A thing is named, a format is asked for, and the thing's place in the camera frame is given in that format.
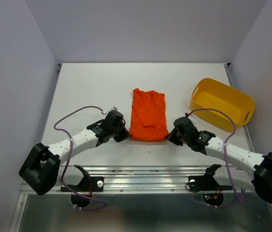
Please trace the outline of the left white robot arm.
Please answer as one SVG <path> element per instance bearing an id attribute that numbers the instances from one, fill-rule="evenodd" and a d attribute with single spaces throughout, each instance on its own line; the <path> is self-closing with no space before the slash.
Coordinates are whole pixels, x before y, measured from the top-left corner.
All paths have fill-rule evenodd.
<path id="1" fill-rule="evenodd" d="M 86 127 L 80 133 L 56 144 L 38 143 L 29 152 L 19 170 L 19 176 L 37 193 L 44 195 L 61 184 L 59 168 L 74 156 L 96 148 L 110 139 L 121 142 L 129 137 L 124 116 L 111 110 L 105 119 Z"/>

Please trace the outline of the orange t shirt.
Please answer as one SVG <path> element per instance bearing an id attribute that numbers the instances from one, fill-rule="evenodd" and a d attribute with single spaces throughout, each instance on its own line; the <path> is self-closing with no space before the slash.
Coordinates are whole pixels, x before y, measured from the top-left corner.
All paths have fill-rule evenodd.
<path id="1" fill-rule="evenodd" d="M 169 134 L 166 124 L 165 94 L 151 91 L 133 90 L 131 139 L 140 142 L 164 142 Z"/>

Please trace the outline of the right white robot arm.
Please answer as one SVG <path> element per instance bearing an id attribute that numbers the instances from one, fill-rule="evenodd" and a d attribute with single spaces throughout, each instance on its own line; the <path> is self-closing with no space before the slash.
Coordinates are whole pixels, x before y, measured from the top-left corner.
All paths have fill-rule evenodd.
<path id="1" fill-rule="evenodd" d="M 195 152 L 214 157 L 225 165 L 213 164 L 203 175 L 190 176 L 186 189 L 191 192 L 245 189 L 272 204 L 272 152 L 267 155 L 225 143 L 209 131 L 199 131 L 187 117 L 174 122 L 166 139 L 177 146 L 187 145 Z"/>

